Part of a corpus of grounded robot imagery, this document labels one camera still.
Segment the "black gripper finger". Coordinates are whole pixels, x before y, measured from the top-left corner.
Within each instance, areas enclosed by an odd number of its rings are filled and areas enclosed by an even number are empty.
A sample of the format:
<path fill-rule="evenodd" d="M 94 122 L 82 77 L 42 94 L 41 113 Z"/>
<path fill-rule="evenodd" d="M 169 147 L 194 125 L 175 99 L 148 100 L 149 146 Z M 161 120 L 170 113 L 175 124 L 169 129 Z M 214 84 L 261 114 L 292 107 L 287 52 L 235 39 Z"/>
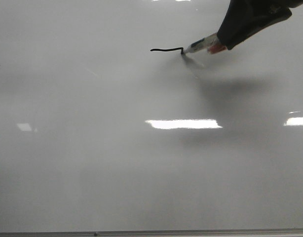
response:
<path fill-rule="evenodd" d="M 273 0 L 231 0 L 217 38 L 231 50 L 259 31 L 291 16 L 288 7 Z"/>

